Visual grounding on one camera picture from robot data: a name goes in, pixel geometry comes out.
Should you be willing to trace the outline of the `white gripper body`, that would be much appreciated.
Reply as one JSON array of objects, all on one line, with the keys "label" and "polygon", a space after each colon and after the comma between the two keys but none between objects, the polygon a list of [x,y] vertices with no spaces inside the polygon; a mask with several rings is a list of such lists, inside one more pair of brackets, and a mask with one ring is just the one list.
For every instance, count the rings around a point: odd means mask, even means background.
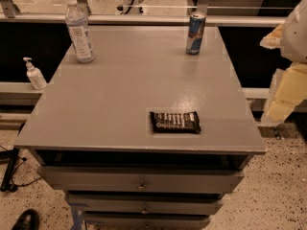
[{"label": "white gripper body", "polygon": [[282,57],[307,63],[307,0],[301,0],[285,20],[280,48]]}]

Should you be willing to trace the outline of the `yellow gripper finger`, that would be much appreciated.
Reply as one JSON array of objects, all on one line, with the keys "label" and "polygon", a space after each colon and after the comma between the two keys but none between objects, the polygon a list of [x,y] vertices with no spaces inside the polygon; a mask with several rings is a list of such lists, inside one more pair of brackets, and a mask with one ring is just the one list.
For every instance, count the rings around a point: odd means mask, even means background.
[{"label": "yellow gripper finger", "polygon": [[307,65],[293,62],[286,70],[277,69],[261,116],[262,126],[278,126],[307,99]]},{"label": "yellow gripper finger", "polygon": [[260,41],[260,46],[267,49],[280,49],[284,24],[278,25]]}]

